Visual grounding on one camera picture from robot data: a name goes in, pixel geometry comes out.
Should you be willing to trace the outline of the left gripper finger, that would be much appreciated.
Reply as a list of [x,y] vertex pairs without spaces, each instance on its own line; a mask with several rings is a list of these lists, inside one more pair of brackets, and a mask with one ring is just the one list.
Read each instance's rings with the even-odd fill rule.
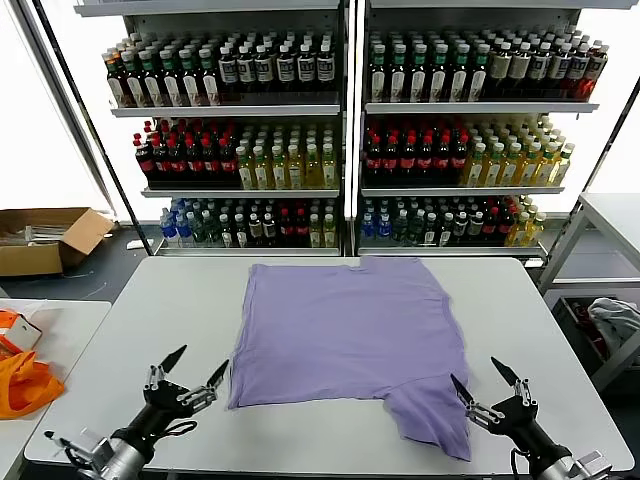
[[151,365],[143,389],[158,390],[160,382],[163,381],[176,366],[186,349],[187,345],[183,345],[169,353],[158,365]]
[[222,383],[229,360],[224,360],[214,371],[209,380],[202,386],[196,387],[177,397],[177,401],[186,407],[208,407],[217,400],[217,388]]

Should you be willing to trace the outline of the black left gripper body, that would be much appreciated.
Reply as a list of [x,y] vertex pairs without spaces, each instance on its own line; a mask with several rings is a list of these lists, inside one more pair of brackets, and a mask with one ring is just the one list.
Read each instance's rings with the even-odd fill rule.
[[194,407],[177,401],[187,391],[172,382],[161,382],[158,390],[144,390],[144,407],[128,426],[116,430],[113,438],[123,440],[139,453],[154,453],[159,440],[190,432],[197,426],[191,420]]

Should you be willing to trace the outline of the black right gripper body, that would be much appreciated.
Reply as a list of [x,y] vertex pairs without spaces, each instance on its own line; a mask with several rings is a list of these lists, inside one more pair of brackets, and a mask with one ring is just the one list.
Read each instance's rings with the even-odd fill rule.
[[516,395],[491,407],[477,404],[477,415],[483,418],[486,429],[493,435],[510,438],[522,453],[530,468],[548,468],[556,461],[570,457],[568,448],[555,443],[538,424],[538,406]]

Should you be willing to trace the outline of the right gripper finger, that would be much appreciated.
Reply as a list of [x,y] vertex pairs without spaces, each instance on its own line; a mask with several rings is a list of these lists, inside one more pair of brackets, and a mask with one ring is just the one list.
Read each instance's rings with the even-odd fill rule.
[[520,378],[511,367],[495,357],[491,357],[491,362],[501,377],[513,389],[514,396],[522,402],[524,407],[538,406],[538,402],[531,395],[528,378]]
[[503,414],[491,407],[477,402],[462,382],[454,375],[450,375],[451,381],[456,390],[456,395],[466,409],[466,417],[478,426],[498,425],[503,419]]

